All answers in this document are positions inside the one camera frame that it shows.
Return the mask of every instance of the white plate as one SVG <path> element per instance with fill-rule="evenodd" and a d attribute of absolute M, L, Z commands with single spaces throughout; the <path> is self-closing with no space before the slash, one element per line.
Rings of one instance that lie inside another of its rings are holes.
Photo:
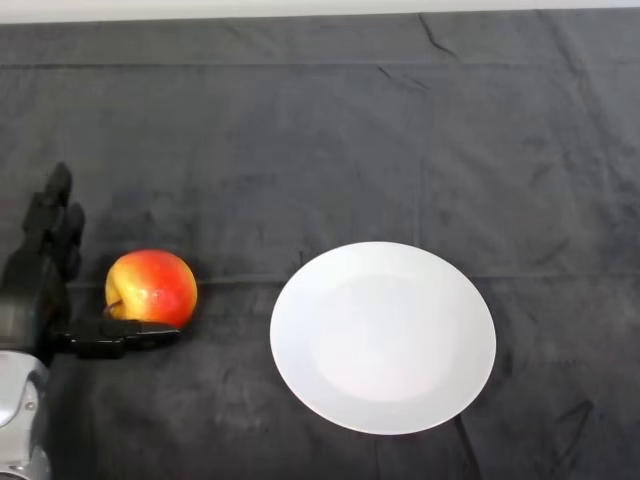
<path fill-rule="evenodd" d="M 366 433 L 434 427 L 489 378 L 491 314 L 455 267 L 418 248 L 370 242 L 302 267 L 271 318 L 282 378 L 311 410 Z"/>

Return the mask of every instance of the apple stem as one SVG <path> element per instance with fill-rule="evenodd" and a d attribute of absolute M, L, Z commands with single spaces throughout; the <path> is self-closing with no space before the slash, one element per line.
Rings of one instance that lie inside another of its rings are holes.
<path fill-rule="evenodd" d="M 111 316 L 111 312 L 113 311 L 114 308 L 119 307 L 120 305 L 122 305 L 122 300 L 118 300 L 117 302 L 113 302 L 111 305 L 108 305 L 103 311 L 102 313 L 104 315 L 108 315 Z"/>

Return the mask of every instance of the red apple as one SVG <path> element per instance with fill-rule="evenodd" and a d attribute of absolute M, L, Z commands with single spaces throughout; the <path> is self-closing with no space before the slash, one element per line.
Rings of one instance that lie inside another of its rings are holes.
<path fill-rule="evenodd" d="M 139 250 L 120 257 L 107 274 L 107 305 L 113 318 L 184 327 L 198 290 L 180 258 L 162 250 Z"/>

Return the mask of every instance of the white wall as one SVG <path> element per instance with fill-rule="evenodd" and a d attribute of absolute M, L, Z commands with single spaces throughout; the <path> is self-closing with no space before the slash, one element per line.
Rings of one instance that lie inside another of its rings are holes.
<path fill-rule="evenodd" d="M 0 23 L 640 6 L 640 0 L 0 0 Z"/>

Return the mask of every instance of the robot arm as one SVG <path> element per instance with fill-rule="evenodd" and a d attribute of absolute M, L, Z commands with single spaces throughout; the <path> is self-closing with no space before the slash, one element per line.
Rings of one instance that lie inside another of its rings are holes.
<path fill-rule="evenodd" d="M 113 320 L 71 322 L 66 282 L 80 267 L 84 213 L 69 205 L 71 173 L 59 164 L 34 194 L 24 240 L 0 280 L 0 480 L 49 480 L 42 449 L 47 367 L 56 352 L 117 358 L 177 340 L 171 325 Z"/>
<path fill-rule="evenodd" d="M 47 369 L 25 353 L 0 352 L 0 479 L 48 480 L 42 449 Z"/>

